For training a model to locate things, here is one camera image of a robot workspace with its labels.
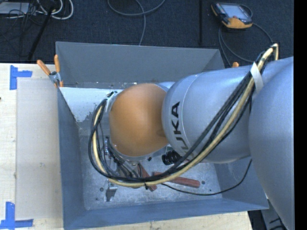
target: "wooden table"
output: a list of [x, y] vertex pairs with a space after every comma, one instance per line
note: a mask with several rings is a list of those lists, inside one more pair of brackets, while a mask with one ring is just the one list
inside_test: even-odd
[[[0, 64], [0, 220], [5, 217], [5, 202], [16, 200], [17, 92], [10, 90], [10, 65], [19, 71], [32, 71], [31, 79], [48, 79], [36, 64]], [[48, 65], [51, 71], [54, 65]], [[61, 217], [35, 218], [33, 227], [24, 229], [63, 229]], [[247, 212], [217, 214], [174, 220], [145, 222], [98, 228], [102, 230], [251, 230]]]

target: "power cord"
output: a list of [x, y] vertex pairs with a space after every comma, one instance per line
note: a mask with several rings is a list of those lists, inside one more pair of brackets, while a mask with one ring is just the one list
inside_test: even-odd
[[[36, 0], [36, 1], [37, 1], [37, 3], [38, 3], [39, 8], [42, 10], [42, 11], [37, 10], [36, 12], [37, 12], [37, 13], [42, 13], [42, 14], [44, 14], [44, 15], [47, 15], [48, 12], [47, 12], [47, 10], [45, 10], [45, 8], [41, 5], [40, 0]], [[71, 7], [71, 12], [70, 12], [70, 14], [69, 14], [68, 16], [65, 16], [65, 17], [58, 17], [58, 16], [55, 16], [55, 14], [60, 13], [60, 12], [62, 11], [62, 9], [63, 9], [63, 1], [62, 1], [62, 0], [59, 0], [59, 1], [60, 1], [60, 8], [59, 8], [57, 11], [52, 12], [52, 13], [51, 13], [51, 17], [54, 18], [54, 19], [57, 19], [57, 20], [67, 20], [67, 19], [69, 19], [70, 17], [72, 17], [72, 15], [73, 15], [74, 7], [73, 7], [72, 0], [68, 0], [68, 1], [69, 1], [69, 4], [70, 4], [70, 7]]]
[[145, 29], [146, 29], [146, 15], [149, 14], [149, 13], [152, 13], [154, 11], [156, 11], [157, 9], [159, 9], [165, 2], [165, 0], [163, 0], [158, 6], [156, 6], [155, 8], [153, 9], [150, 9], [148, 11], [144, 11], [144, 8], [143, 6], [141, 5], [141, 3], [138, 1], [138, 0], [135, 0], [139, 7], [141, 8], [142, 12], [141, 13], [123, 13], [123, 12], [120, 12], [116, 9], [114, 9], [110, 3], [110, 0], [107, 0], [107, 3], [109, 5], [109, 7], [116, 13], [120, 14], [120, 15], [124, 15], [124, 16], [143, 16], [144, 18], [144, 26], [143, 26], [143, 32], [142, 32], [142, 35], [141, 35], [141, 39], [140, 39], [140, 42], [139, 42], [139, 46], [141, 45], [142, 41], [143, 41], [143, 37], [144, 37], [144, 34], [145, 34]]

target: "wooden stick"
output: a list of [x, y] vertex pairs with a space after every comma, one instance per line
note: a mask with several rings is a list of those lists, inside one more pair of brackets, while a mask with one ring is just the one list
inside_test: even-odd
[[[153, 175], [160, 175], [161, 172], [154, 172]], [[185, 177], [176, 177], [174, 180], [171, 180], [170, 182], [176, 183], [178, 185], [184, 185], [184, 186], [190, 186], [194, 188], [199, 188], [201, 186], [201, 183], [197, 180], [185, 178]]]

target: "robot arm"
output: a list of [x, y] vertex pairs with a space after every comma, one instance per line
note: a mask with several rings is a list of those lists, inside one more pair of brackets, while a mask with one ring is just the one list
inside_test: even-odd
[[[267, 64], [272, 56], [274, 61]], [[288, 211], [294, 212], [293, 58], [278, 60], [274, 44], [260, 55], [256, 67], [258, 76], [245, 66], [191, 75], [168, 85], [138, 84], [114, 95], [109, 111], [110, 151], [122, 162], [164, 154], [161, 160], [173, 165], [160, 175], [133, 178], [110, 172], [97, 144], [103, 101], [92, 123], [92, 164], [111, 183], [149, 187], [169, 182], [200, 162], [226, 163], [251, 156], [265, 193], [290, 226], [293, 217]], [[172, 148], [172, 159], [165, 159], [166, 146]], [[285, 165], [282, 170], [280, 160]], [[280, 185], [284, 181], [292, 183]]]

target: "gray bin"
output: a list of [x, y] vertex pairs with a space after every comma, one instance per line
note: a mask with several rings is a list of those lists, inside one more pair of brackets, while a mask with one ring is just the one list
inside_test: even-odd
[[[56, 53], [64, 87], [76, 88], [76, 93], [78, 88], [124, 89], [131, 83], [177, 81], [191, 74], [224, 68], [217, 49], [56, 42]], [[77, 122], [61, 90], [58, 90], [58, 114], [64, 229], [268, 208], [253, 166], [239, 186], [221, 194], [189, 195], [162, 185], [154, 192], [119, 186], [114, 200], [105, 202], [106, 178], [92, 167], [87, 153], [90, 115]], [[214, 193], [236, 185], [249, 160], [200, 163], [183, 176], [202, 181], [202, 190]]]

